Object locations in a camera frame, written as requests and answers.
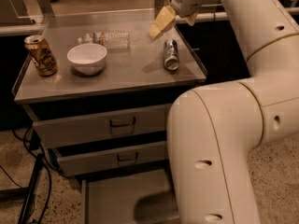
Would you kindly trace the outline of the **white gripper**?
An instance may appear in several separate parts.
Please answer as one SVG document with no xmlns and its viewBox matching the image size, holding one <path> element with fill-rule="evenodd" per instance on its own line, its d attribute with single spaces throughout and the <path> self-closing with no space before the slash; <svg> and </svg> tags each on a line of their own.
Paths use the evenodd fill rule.
<svg viewBox="0 0 299 224">
<path fill-rule="evenodd" d="M 154 23 L 149 28 L 148 34 L 151 39 L 156 39 L 164 33 L 175 20 L 177 14 L 193 26 L 198 15 L 197 11 L 204 0 L 168 0 L 170 6 L 163 7 L 157 15 Z"/>
</svg>

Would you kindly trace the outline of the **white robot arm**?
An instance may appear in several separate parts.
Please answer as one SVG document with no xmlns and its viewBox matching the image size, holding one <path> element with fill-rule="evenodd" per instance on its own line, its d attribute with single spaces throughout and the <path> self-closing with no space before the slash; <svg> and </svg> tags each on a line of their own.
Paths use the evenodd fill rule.
<svg viewBox="0 0 299 224">
<path fill-rule="evenodd" d="M 168 0 L 149 34 L 194 22 L 203 0 Z M 221 0 L 249 69 L 172 104 L 167 145 L 181 224 L 261 224 L 249 152 L 297 133 L 299 27 L 278 0 Z"/>
</svg>

